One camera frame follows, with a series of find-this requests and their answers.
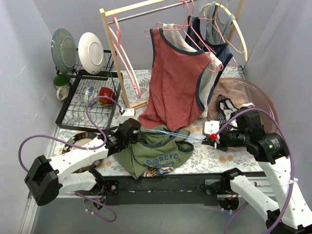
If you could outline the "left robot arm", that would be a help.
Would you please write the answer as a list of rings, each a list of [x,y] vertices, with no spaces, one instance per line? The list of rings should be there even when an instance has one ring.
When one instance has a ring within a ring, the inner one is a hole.
[[[100,194],[106,189],[106,184],[95,163],[126,149],[138,139],[140,128],[140,123],[130,118],[96,136],[82,149],[52,158],[37,157],[24,179],[36,204],[43,206],[60,194],[76,191]]]

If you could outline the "blue wire hanger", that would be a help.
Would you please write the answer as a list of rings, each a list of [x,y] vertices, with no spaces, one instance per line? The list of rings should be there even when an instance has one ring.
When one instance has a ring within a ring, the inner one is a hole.
[[[189,139],[189,140],[196,140],[196,141],[201,141],[204,142],[204,139],[199,139],[196,137],[192,136],[187,136],[184,134],[179,134],[179,133],[172,133],[172,132],[167,132],[167,131],[162,131],[162,130],[155,130],[155,129],[148,129],[146,131],[140,131],[141,134],[164,134],[164,135],[169,135],[169,136],[174,136],[174,137],[180,137],[183,139]]]

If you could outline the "green tank top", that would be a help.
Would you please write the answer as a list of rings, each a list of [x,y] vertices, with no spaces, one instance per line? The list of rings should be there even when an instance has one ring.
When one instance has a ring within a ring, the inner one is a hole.
[[[170,132],[165,125],[153,129]],[[121,166],[134,179],[168,174],[182,166],[194,151],[193,144],[186,139],[164,134],[141,134],[140,131],[138,142],[115,154]],[[191,134],[187,129],[178,129],[174,133]]]

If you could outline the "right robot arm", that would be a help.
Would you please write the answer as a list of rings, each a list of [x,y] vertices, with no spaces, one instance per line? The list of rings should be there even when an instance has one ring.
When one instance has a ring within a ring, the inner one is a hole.
[[[224,171],[218,182],[208,186],[215,194],[236,193],[251,205],[265,221],[267,234],[310,234],[312,211],[308,207],[294,175],[291,148],[282,133],[266,133],[258,108],[242,108],[222,127],[218,121],[203,124],[203,144],[225,150],[245,147],[263,170],[275,200],[265,195],[238,168]]]

